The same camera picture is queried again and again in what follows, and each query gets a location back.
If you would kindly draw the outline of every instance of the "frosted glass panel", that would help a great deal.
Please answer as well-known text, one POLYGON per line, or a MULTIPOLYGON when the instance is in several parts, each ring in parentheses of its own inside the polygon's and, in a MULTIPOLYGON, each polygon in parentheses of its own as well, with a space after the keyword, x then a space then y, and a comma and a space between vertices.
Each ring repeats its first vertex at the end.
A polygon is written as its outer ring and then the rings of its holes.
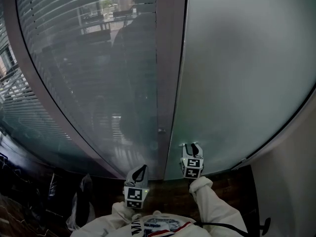
POLYGON ((157 170, 156 0, 17 0, 45 86, 118 172, 157 170))
POLYGON ((316 82, 316 0, 189 0, 185 44, 167 179, 179 144, 222 171, 294 114, 316 82))

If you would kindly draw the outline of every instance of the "white sleeve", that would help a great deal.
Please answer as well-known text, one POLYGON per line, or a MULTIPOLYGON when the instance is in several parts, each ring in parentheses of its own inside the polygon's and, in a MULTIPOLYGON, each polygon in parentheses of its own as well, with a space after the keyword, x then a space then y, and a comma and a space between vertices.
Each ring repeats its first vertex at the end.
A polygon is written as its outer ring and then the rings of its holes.
MULTIPOLYGON (((202 176, 190 185, 190 193, 197 202, 201 221, 206 223, 229 224, 246 232, 247 228, 238 210, 221 200, 211 189, 212 181, 202 176)), ((212 237, 239 237, 236 231, 219 226, 205 227, 210 229, 212 237)))
POLYGON ((134 210, 125 207, 124 202, 114 203, 112 214, 92 220, 77 231, 71 237, 100 237, 113 232, 118 228, 128 225, 132 221, 134 210))

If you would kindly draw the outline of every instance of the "black cable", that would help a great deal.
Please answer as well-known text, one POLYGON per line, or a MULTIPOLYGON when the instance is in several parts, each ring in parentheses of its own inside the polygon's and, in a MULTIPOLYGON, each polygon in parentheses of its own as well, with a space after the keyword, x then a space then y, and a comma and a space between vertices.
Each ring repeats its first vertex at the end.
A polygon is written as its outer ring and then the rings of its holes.
POLYGON ((246 233, 246 232, 244 232, 244 231, 238 229, 237 227, 234 227, 234 226, 229 225, 229 224, 195 222, 194 225, 199 226, 199 227, 203 227, 203 225, 226 227, 226 228, 229 228, 229 229, 231 229, 231 230, 236 231, 236 232, 239 233, 241 236, 244 236, 244 237, 249 237, 249 236, 250 236, 249 233, 246 233))

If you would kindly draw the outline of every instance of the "window blinds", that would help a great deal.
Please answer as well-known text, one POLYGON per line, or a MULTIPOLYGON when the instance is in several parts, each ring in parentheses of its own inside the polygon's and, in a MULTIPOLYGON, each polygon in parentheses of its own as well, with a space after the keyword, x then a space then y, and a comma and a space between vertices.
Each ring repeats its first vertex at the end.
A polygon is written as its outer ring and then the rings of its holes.
POLYGON ((10 46, 1 0, 0 126, 46 163, 69 171, 112 177, 73 143, 32 92, 10 46))

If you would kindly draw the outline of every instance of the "white jacket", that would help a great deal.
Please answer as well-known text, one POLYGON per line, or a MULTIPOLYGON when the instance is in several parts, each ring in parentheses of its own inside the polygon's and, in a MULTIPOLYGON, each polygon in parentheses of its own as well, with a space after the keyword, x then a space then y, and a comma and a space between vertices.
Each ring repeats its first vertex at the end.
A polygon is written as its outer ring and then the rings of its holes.
MULTIPOLYGON (((200 177, 190 185, 190 193, 197 202, 201 221, 211 223, 230 224, 246 232, 246 226, 238 210, 219 199, 211 189, 212 181, 206 177, 200 177)), ((173 214, 154 212, 153 215, 142 217, 140 214, 124 206, 124 202, 115 203, 112 206, 112 214, 97 218, 84 225, 81 229, 72 233, 71 237, 143 237, 144 222, 148 219, 167 218, 177 222, 184 222, 175 231, 166 227, 147 235, 148 237, 239 237, 240 235, 228 228, 219 226, 193 225, 191 218, 173 214)))

